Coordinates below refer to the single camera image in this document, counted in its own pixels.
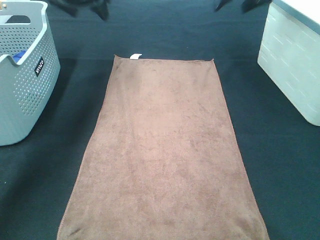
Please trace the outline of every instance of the basket handle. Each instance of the basket handle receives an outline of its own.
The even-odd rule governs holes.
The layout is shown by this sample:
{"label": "basket handle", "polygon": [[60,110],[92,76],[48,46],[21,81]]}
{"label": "basket handle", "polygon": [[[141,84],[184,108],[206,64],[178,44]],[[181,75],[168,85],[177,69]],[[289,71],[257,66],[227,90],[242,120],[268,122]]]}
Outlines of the basket handle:
{"label": "basket handle", "polygon": [[21,15],[0,15],[0,25],[4,24],[30,24],[28,16]]}
{"label": "basket handle", "polygon": [[10,24],[32,24],[39,26],[39,24],[42,25],[43,20],[46,18],[48,4],[44,1],[0,0],[0,6],[0,25],[7,24],[7,20],[12,16],[26,16],[29,18],[29,22]]}

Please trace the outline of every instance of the gray laundry basket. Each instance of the gray laundry basket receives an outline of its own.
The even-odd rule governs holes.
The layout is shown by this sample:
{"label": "gray laundry basket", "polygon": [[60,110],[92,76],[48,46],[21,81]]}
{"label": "gray laundry basket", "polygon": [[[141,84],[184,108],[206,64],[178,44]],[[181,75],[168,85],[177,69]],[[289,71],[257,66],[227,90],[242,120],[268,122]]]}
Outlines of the gray laundry basket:
{"label": "gray laundry basket", "polygon": [[[30,133],[56,84],[60,64],[47,7],[43,1],[0,0],[0,146]],[[6,23],[10,16],[27,16],[29,23]]]}

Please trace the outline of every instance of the basket logo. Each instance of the basket logo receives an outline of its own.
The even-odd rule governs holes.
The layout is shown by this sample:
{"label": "basket logo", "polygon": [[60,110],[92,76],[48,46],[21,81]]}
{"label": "basket logo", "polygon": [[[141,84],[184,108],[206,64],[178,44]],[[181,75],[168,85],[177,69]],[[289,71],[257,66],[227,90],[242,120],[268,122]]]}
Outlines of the basket logo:
{"label": "basket logo", "polygon": [[43,59],[43,57],[40,58],[38,64],[36,65],[35,69],[34,69],[34,72],[35,72],[35,75],[38,77],[39,74],[41,73],[41,70],[44,68],[44,65],[45,65],[45,61]]}

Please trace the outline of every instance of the laundry basket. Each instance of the laundry basket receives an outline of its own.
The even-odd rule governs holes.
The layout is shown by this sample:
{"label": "laundry basket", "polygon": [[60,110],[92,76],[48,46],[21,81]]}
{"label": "laundry basket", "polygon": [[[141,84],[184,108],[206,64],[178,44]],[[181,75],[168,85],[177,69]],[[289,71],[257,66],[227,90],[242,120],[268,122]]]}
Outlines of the laundry basket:
{"label": "laundry basket", "polygon": [[[0,0],[0,146],[30,133],[56,84],[60,64],[47,7],[42,1]],[[28,21],[7,21],[12,16]]]}
{"label": "laundry basket", "polygon": [[301,115],[320,126],[320,12],[318,0],[273,0],[258,64]]}

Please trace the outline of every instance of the towel tag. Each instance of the towel tag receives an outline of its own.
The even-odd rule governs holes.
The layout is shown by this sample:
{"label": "towel tag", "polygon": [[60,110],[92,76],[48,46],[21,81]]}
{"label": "towel tag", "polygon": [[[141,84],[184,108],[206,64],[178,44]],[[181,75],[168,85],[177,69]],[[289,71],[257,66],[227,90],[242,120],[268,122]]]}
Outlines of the towel tag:
{"label": "towel tag", "polygon": [[130,59],[138,60],[141,55],[142,55],[141,53],[135,53],[130,57]]}

